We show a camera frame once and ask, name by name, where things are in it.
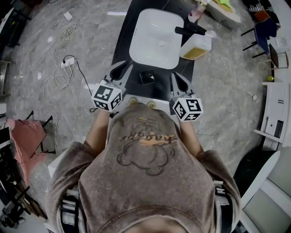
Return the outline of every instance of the marble floor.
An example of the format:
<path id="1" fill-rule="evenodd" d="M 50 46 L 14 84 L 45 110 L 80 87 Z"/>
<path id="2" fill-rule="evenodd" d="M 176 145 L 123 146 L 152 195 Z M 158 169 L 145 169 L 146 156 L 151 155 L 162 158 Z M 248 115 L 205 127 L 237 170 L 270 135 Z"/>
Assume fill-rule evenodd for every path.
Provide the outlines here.
<path id="1" fill-rule="evenodd" d="M 105 68 L 111 64 L 125 18 L 100 12 L 114 8 L 122 0 L 84 1 L 90 6 L 91 16 L 76 27 L 74 37 L 69 42 L 61 41 L 58 44 L 55 50 L 57 57 L 54 55 L 55 45 L 51 44 L 63 31 L 61 28 L 55 29 L 58 17 L 62 14 L 60 1 L 47 4 L 44 0 L 32 11 L 32 20 L 24 29 L 20 46 L 7 51 L 3 58 L 15 62 L 8 74 L 7 90 L 11 96 L 5 99 L 7 116 L 24 119 L 33 110 L 35 119 L 45 121 L 52 115 L 54 119 L 46 127 L 45 147 L 48 149 L 54 147 L 56 117 L 44 99 L 45 81 L 39 81 L 38 78 L 53 75 L 65 55 L 74 55 L 89 84 L 98 82 Z M 72 22 L 84 19 L 88 14 L 88 8 L 81 0 L 62 2 L 63 10 L 69 10 L 73 15 Z M 213 40 L 212 51 L 195 62 L 193 85 L 205 109 L 204 115 L 194 123 L 199 140 L 204 149 L 220 152 L 234 173 L 246 152 L 260 142 L 260 136 L 253 130 L 259 124 L 263 108 L 261 82 L 269 71 L 264 63 L 259 63 L 263 57 L 251 58 L 261 52 L 257 46 L 242 51 L 243 47 L 255 40 L 253 33 L 240 36 L 252 28 L 253 22 L 241 0 L 232 0 L 231 3 L 241 16 L 241 28 L 227 29 L 207 14 L 198 22 L 205 29 L 214 30 L 219 37 Z M 130 0 L 125 0 L 118 9 L 111 11 L 127 11 L 129 5 Z M 58 72 L 57 75 L 65 75 L 60 70 Z M 82 77 L 79 70 L 76 70 L 75 77 Z M 257 100 L 253 101 L 247 91 L 256 94 Z M 84 140 L 96 112 L 89 112 L 92 103 L 83 79 L 74 78 L 63 90 L 57 89 L 53 80 L 49 80 L 45 94 L 59 118 L 56 139 L 58 153 L 61 154 L 72 141 Z M 47 165 L 55 158 L 56 155 L 48 155 L 30 177 L 29 192 L 41 206 L 44 206 L 50 182 Z"/>

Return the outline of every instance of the bottle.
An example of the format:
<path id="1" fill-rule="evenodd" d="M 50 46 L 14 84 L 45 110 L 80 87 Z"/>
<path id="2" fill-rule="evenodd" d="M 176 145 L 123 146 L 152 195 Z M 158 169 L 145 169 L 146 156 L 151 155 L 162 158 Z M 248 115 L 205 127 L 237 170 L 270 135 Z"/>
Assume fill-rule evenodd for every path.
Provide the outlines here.
<path id="1" fill-rule="evenodd" d="M 193 34 L 181 47 L 180 57 L 188 60 L 195 60 L 211 51 L 212 37 L 217 37 L 214 31 L 207 31 L 205 35 Z"/>
<path id="2" fill-rule="evenodd" d="M 205 6 L 212 2 L 212 0 L 196 0 L 194 9 L 188 15 L 188 20 L 192 23 L 195 23 L 199 19 L 205 10 Z"/>
<path id="3" fill-rule="evenodd" d="M 193 10 L 191 10 L 190 14 L 188 15 L 188 20 L 192 23 L 195 23 L 197 19 L 199 19 L 205 10 L 205 6 L 201 3 L 196 3 Z"/>

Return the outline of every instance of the brown t-shirt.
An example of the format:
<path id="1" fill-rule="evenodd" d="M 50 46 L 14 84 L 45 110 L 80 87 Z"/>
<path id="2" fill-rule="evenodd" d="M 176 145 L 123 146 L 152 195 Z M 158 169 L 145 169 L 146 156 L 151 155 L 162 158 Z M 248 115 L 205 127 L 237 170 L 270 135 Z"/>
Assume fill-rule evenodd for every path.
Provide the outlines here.
<path id="1" fill-rule="evenodd" d="M 46 210 L 57 227 L 60 202 L 78 184 L 89 233 L 123 232 L 154 216 L 176 220 L 191 233 L 214 233 L 213 179 L 235 200 L 235 225 L 240 195 L 218 154 L 206 151 L 196 159 L 167 114 L 136 104 L 113 118 L 108 144 L 96 158 L 72 143 L 53 175 Z"/>

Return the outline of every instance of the electrical outlet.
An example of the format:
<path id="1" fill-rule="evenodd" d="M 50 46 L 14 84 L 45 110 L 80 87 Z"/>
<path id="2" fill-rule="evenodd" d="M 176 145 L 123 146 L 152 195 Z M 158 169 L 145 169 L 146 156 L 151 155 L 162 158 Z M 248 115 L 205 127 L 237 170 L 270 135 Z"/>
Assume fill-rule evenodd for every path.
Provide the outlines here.
<path id="1" fill-rule="evenodd" d="M 65 60 L 65 63 L 61 62 L 60 66 L 61 66 L 61 68 L 64 68 L 64 67 L 74 65 L 74 64 L 75 64 L 75 58 L 72 57 L 70 59 Z"/>

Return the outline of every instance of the green ball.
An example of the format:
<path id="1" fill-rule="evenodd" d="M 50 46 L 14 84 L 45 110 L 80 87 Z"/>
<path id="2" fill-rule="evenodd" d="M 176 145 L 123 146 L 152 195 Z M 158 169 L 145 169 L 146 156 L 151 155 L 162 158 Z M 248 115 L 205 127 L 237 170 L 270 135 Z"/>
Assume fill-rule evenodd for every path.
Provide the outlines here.
<path id="1" fill-rule="evenodd" d="M 268 80 L 268 82 L 273 82 L 273 81 L 274 81 L 274 77 L 271 76 L 271 75 L 269 75 L 269 76 L 267 77 L 267 80 Z"/>

